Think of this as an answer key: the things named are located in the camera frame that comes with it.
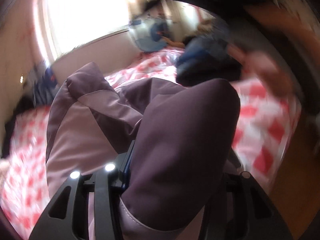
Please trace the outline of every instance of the patterned fabric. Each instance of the patterned fabric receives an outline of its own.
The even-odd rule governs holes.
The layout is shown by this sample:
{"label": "patterned fabric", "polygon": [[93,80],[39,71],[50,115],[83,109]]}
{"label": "patterned fabric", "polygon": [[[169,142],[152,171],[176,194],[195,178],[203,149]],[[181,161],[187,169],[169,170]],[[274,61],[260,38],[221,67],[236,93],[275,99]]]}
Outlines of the patterned fabric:
{"label": "patterned fabric", "polygon": [[[175,81],[174,60],[182,50],[173,48],[141,57],[106,80],[116,90],[148,77]],[[233,149],[245,170],[268,191],[300,115],[295,98],[277,100],[259,80],[235,82],[241,100]],[[45,171],[46,127],[49,108],[38,108],[17,117],[11,145],[11,168],[0,205],[10,223],[25,240],[49,202]]]}

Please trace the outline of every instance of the wall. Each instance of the wall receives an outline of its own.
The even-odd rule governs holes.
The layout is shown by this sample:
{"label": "wall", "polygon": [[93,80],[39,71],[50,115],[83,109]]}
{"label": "wall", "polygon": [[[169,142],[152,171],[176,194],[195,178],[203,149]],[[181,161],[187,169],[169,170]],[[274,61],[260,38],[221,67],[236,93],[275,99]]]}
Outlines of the wall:
{"label": "wall", "polygon": [[23,93],[20,76],[27,77],[34,66],[30,37],[34,34],[32,0],[16,0],[1,19],[0,28],[0,145],[4,123]]}
{"label": "wall", "polygon": [[57,59],[52,70],[59,84],[87,63],[95,62],[102,73],[108,74],[129,66],[139,54],[129,31],[92,41]]}

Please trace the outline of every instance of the window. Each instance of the window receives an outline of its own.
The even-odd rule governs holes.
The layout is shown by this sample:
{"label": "window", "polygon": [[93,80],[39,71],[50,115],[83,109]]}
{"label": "window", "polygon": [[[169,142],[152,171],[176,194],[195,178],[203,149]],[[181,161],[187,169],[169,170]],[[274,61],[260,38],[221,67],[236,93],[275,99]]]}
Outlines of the window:
{"label": "window", "polygon": [[126,0],[48,0],[58,56],[128,24]]}

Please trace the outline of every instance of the red and white bedspread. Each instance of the red and white bedspread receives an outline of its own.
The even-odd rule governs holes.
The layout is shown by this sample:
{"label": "red and white bedspread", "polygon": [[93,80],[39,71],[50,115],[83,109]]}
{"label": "red and white bedspread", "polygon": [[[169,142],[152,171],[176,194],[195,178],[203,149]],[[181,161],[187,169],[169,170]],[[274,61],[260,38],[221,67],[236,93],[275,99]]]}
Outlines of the red and white bedspread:
{"label": "red and white bedspread", "polygon": [[[181,50],[165,49],[141,58],[106,80],[117,89],[135,80],[158,77],[175,82],[175,59]],[[258,79],[234,82],[241,112],[233,149],[266,192],[270,190],[284,152],[297,125],[301,107],[297,99],[278,100]],[[46,127],[49,107],[17,117],[11,140],[11,167],[0,205],[23,239],[28,239],[49,202],[45,173]]]}

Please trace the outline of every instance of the brown floor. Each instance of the brown floor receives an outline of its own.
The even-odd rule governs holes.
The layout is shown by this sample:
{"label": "brown floor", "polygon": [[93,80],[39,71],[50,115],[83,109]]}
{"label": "brown floor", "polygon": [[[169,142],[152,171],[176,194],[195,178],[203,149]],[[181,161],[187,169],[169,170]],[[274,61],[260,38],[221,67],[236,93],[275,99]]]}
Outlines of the brown floor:
{"label": "brown floor", "polygon": [[302,114],[270,194],[294,239],[320,209],[320,156],[312,152],[315,141]]}

